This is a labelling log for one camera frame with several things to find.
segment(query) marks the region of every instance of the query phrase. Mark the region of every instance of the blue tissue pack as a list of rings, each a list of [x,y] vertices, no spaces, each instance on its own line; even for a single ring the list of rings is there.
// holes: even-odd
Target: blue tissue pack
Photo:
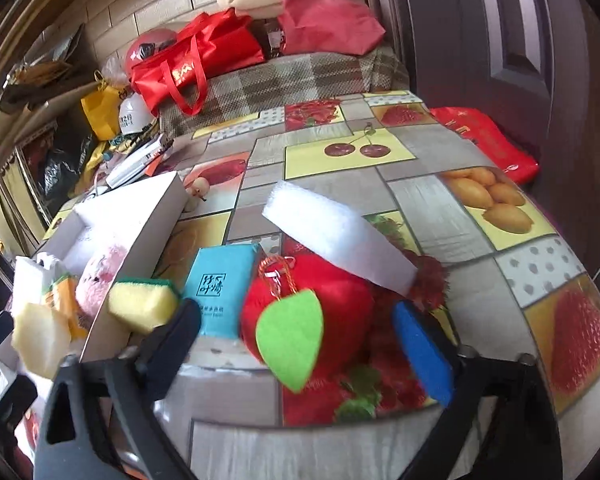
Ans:
[[[202,335],[238,338],[244,298],[261,258],[259,244],[233,244],[198,251],[183,297],[199,304]]]

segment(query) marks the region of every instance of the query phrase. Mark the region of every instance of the fruit print tablecloth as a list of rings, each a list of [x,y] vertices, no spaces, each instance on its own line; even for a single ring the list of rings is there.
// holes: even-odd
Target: fruit print tablecloth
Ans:
[[[259,242],[268,254],[302,250],[261,215],[272,186],[291,180],[349,205],[409,255],[422,276],[412,297],[432,308],[450,338],[492,358],[514,360],[529,352],[540,359],[557,413],[565,478],[574,478],[596,452],[599,293],[532,200],[471,142],[438,124],[417,96],[356,94],[274,108],[179,137],[174,149],[165,169],[175,168],[186,185],[204,176],[211,191],[198,209],[181,216],[157,276],[182,286],[197,250],[218,244]],[[313,439],[310,471],[318,474],[324,472],[320,460],[337,455],[332,449],[317,458],[323,452],[318,439],[329,431],[347,435],[339,451],[344,463],[376,424],[393,436],[373,433],[372,445],[382,441],[386,449],[400,442],[403,450],[396,460],[385,457],[394,465],[382,478],[401,471],[440,407],[427,399],[397,349],[388,315],[394,301],[390,294],[376,297],[374,324],[357,362],[299,395],[285,391],[241,341],[201,337],[188,358],[200,373],[182,407],[192,427],[208,432],[193,446],[192,464],[251,461],[249,446],[236,447],[247,438],[271,445],[271,451],[258,448],[253,460],[275,461],[300,438],[275,427],[335,424],[303,433]],[[470,468],[492,408],[480,406],[457,472]],[[383,422],[387,415],[393,418]],[[360,420],[370,429],[338,425]],[[258,429],[214,429],[217,422]],[[200,443],[213,438],[226,449],[214,449],[210,459]],[[282,478],[282,471],[272,478]]]

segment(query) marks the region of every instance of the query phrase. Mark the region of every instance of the red plastic bag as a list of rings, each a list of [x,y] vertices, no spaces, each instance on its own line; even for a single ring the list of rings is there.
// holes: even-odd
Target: red plastic bag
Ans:
[[[169,95],[180,110],[196,115],[205,103],[206,79],[264,61],[262,49],[247,29],[249,16],[234,9],[197,15],[177,35],[177,42],[132,69],[131,86],[142,94],[154,116]],[[198,84],[198,98],[190,106],[178,88]]]
[[[538,174],[538,163],[513,146],[491,118],[474,108],[432,108],[439,123],[474,143],[516,184],[531,182]]]
[[[284,54],[338,52],[362,56],[384,36],[371,9],[356,0],[282,0]]]

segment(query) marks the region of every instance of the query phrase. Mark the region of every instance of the plaid fabric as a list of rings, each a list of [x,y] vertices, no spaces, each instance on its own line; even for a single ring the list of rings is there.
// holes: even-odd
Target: plaid fabric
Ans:
[[[210,79],[205,106],[194,117],[166,100],[160,107],[160,129],[173,139],[277,106],[408,88],[409,74],[387,45],[361,57],[332,52],[283,56]],[[182,93],[192,102],[197,87],[190,85]]]

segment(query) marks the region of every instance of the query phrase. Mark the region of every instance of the yellow sponge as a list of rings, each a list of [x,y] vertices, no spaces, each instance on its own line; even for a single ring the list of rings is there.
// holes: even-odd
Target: yellow sponge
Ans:
[[[122,279],[107,296],[110,313],[142,334],[167,324],[179,303],[179,294],[169,280]]]

